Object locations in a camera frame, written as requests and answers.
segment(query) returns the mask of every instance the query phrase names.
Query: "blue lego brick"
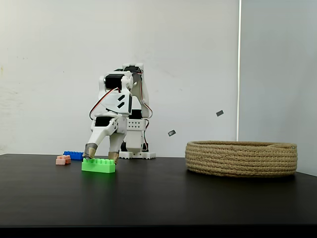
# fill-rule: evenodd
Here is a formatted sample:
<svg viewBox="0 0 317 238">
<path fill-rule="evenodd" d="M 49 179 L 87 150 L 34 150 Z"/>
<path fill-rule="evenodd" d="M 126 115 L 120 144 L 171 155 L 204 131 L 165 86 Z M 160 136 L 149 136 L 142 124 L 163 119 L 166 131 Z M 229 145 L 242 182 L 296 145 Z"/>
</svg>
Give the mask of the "blue lego brick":
<svg viewBox="0 0 317 238">
<path fill-rule="evenodd" d="M 64 151 L 63 155 L 70 155 L 72 160 L 83 160 L 83 152 Z"/>
</svg>

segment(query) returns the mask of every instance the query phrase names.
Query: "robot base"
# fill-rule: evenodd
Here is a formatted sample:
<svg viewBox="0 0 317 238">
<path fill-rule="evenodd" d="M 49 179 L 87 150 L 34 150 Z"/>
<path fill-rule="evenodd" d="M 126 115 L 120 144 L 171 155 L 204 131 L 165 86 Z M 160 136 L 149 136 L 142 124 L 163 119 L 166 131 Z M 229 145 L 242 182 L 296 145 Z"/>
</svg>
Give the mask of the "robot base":
<svg viewBox="0 0 317 238">
<path fill-rule="evenodd" d="M 133 153 L 133 152 L 122 152 L 122 151 L 120 151 L 119 157 L 122 158 L 122 159 L 139 158 L 139 159 L 151 160 L 151 159 L 155 159 L 156 153 L 153 153 L 153 152 Z"/>
</svg>

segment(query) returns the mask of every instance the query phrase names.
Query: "humanoid robot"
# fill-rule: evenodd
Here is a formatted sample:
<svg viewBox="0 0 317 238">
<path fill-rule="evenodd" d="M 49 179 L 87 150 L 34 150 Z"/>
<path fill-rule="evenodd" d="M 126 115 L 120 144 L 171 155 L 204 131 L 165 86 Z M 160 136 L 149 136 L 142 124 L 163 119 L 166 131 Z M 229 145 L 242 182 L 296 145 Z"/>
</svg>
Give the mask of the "humanoid robot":
<svg viewBox="0 0 317 238">
<path fill-rule="evenodd" d="M 149 107 L 143 64 L 124 64 L 122 69 L 101 76 L 98 98 L 89 113 L 93 133 L 86 144 L 83 157 L 94 158 L 101 141 L 109 136 L 108 158 L 115 163 L 119 157 L 155 158 L 156 154 L 149 152 L 149 144 L 145 139 L 148 119 L 152 117 L 153 111 Z M 96 113 L 99 105 L 102 105 L 103 112 Z"/>
</svg>

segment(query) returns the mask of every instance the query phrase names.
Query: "lego brick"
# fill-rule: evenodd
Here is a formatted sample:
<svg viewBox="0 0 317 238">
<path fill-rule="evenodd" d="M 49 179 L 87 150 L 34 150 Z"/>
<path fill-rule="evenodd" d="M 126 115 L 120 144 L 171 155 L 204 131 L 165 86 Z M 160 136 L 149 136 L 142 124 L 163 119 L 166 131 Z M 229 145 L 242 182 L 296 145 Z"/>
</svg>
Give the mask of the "lego brick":
<svg viewBox="0 0 317 238">
<path fill-rule="evenodd" d="M 60 155 L 57 156 L 56 158 L 56 164 L 57 165 L 65 165 L 65 164 L 70 164 L 70 156 L 69 155 Z"/>
<path fill-rule="evenodd" d="M 72 160 L 83 160 L 83 152 L 64 151 L 64 155 L 70 155 Z"/>
<path fill-rule="evenodd" d="M 108 159 L 84 159 L 81 163 L 81 170 L 98 173 L 114 173 L 115 164 L 114 160 Z"/>
</svg>

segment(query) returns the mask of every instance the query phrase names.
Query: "jute basket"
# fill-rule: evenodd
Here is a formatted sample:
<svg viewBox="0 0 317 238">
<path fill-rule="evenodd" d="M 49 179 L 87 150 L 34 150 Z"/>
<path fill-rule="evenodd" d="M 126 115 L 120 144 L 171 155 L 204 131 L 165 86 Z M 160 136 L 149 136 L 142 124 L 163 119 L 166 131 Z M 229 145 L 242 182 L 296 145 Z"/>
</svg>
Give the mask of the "jute basket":
<svg viewBox="0 0 317 238">
<path fill-rule="evenodd" d="M 185 152 L 189 170 L 230 177 L 281 177 L 297 168 L 297 145 L 289 143 L 192 141 Z"/>
</svg>

